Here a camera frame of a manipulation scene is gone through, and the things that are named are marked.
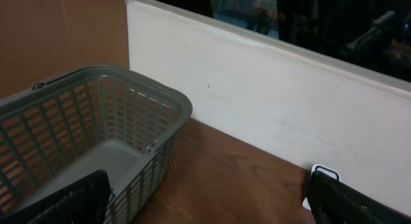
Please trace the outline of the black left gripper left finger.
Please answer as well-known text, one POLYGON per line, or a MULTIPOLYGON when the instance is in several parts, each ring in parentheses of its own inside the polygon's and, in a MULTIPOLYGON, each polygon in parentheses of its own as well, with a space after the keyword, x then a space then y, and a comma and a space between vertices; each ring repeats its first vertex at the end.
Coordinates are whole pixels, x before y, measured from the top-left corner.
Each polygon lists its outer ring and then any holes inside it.
POLYGON ((99 169, 57 192, 1 218, 1 224, 102 224, 111 194, 99 169))

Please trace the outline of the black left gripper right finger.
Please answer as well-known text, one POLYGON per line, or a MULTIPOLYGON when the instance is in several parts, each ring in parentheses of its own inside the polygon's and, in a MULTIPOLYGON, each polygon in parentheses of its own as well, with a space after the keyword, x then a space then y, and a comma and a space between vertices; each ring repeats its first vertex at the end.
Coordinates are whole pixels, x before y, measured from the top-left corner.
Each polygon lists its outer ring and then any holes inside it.
POLYGON ((307 199, 316 224, 410 224, 410 217, 321 171, 311 175, 307 199))

